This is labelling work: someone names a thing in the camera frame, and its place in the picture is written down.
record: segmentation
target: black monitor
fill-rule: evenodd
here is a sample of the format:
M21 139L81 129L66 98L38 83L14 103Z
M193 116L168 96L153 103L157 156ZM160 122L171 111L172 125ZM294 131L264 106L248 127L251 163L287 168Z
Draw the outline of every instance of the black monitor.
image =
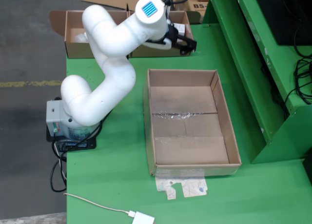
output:
M312 0L257 0L280 45L312 45Z

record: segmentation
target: concrete floor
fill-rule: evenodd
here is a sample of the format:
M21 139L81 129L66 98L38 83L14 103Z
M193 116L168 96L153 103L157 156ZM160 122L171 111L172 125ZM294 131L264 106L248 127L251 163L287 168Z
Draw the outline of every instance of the concrete floor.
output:
M66 211L66 198L50 189L56 158L45 140L46 101L60 96L60 86L31 81L65 78L64 42L51 29L49 12L88 5L0 0L0 220ZM55 183L61 188L60 178Z

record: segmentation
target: green metal cabinet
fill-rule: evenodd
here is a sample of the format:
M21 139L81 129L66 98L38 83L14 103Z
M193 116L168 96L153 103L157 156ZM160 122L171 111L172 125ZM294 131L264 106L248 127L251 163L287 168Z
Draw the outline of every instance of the green metal cabinet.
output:
M312 146L312 134L309 132L312 129L312 106L305 104L292 92L286 102L290 116L284 119L283 109L272 100L271 85L261 71L262 63L253 40L283 100L294 89L293 71L300 59L294 48L276 43L256 0L210 0L204 23L220 24L266 142L262 148L256 149L257 156L253 162L304 157ZM299 49L306 53L312 51L311 46L301 46ZM303 84L311 81L309 79L303 80ZM304 92L311 90L311 85L303 88Z

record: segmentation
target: blue display screen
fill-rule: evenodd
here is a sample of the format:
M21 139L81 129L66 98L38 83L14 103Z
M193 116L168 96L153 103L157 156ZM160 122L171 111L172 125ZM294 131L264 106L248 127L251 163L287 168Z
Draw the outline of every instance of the blue display screen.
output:
M149 2L147 5L145 5L143 8L143 12L146 14L146 16L149 18L151 15L153 15L155 12L157 12L157 9L155 5L153 5L152 2Z

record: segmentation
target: black cable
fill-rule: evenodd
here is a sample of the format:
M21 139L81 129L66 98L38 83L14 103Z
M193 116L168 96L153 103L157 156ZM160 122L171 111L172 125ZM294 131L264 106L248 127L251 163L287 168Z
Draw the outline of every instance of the black cable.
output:
M62 190L55 190L54 187L53 187L53 181L52 181L52 179L53 179L53 174L54 174L55 167L58 165L58 162L59 162L59 161L57 161L57 162L54 164L54 166L52 167L52 171L51 171L51 174L50 174L50 187L51 187L52 191L54 191L54 192L63 192L63 191L66 190L66 188L64 188L64 189L62 189Z
M301 88L308 85L308 84L311 84L312 81L304 84L304 85L301 85L299 86L299 80L300 79L303 79L303 78L306 78L308 76L312 77L312 54L311 55L304 55L302 54L298 47L297 47L297 44L296 44L296 37L297 37L297 33L298 31L301 29L302 27L302 20L296 15L294 14L289 8L288 6L286 5L285 1L283 0L283 3L284 3L284 6L285 8L287 9L287 11L289 12L289 14L295 18L299 23L300 25L298 26L298 28L296 29L295 33L294 33L294 36L293 36L293 47L296 51L296 53L302 57L301 59L299 59L296 63L296 67L295 67L295 70L293 72L293 76L294 76L294 84L295 84L295 88L293 90L291 90L287 97L285 98L285 101L284 101L284 117L285 117L285 120L286 118L288 117L289 113L288 113L288 110L287 110L287 107L286 107L286 101L288 100L289 98L289 95L293 92L293 91L296 91L296 94L306 103L306 104L311 104L311 102L309 100L312 100L312 95L309 95L309 94L306 94L306 93L303 93L301 91ZM306 66L309 66L308 69L304 70L303 72L299 73L299 70L306 67Z
M302 85L302 86L299 86L299 88L301 88L301 87L304 87L304 86L306 86L306 85L309 85L309 84L311 84L312 83L312 81L310 81L310 82L308 82L308 83L306 83L306 84L304 84L304 85ZM293 89L293 90L291 90L289 93L288 93L288 95L287 95L287 97L285 98L285 101L284 101L284 113L285 113L285 120L287 119L287 115L286 115L286 101L288 100L288 97L289 97L289 95L293 92L293 91L295 91L296 90L296 88L295 89Z
M54 149L54 143L52 144L52 146L53 146L53 152L55 152L55 154L56 154L56 156L58 157L58 159L60 159L60 173L61 173L61 177L62 177L62 180L63 180L63 182L64 182L64 185L65 185L65 188L62 189L62 190L55 190L55 189L53 188L52 178L53 178L54 170L55 170L57 164L59 163L59 160L58 160L58 161L54 164L54 166L52 167L52 171L51 171L51 175L50 175L50 187L51 187L51 189L52 189L54 192L63 192L63 191L65 191L65 190L67 189L67 182L66 182L66 179L63 177L63 167L62 167L62 162L67 162L67 158L64 157L64 154L67 153L67 152L69 152L69 151L71 151L71 150L73 150L74 148L76 148L77 146L79 146L80 144L82 144L84 141L89 140L89 139L91 139L91 138L96 138L96 137L99 135L99 133L101 132L101 130L102 130L103 122L106 120L106 118L110 115L111 112L112 112L112 111L110 111L110 112L104 117L104 119L100 121L99 125L90 133L90 135L88 135L87 137L85 137L83 140L79 141L79 142L78 142L77 144L75 144L74 146L72 146L72 147L66 149L65 152L63 152L63 153L61 154L61 156L59 156L59 157L57 156L57 153L55 152L55 149Z
M299 56L301 56L301 57L303 57L303 58L311 58L312 57L312 54L310 54L310 55L303 55L299 50L298 50L298 48L297 48L297 45L296 45L296 36L297 36L297 33L298 33L298 31L300 30L300 28L301 28L301 26L302 26L302 24L300 24L300 26L296 29L296 32L294 33L294 36L293 36L293 47L294 47L294 49L296 50L296 52L297 52L297 54L299 55Z
M165 5L173 5L173 4L179 4L179 3L184 3L188 0L180 0L180 1L171 1L171 0L164 0Z

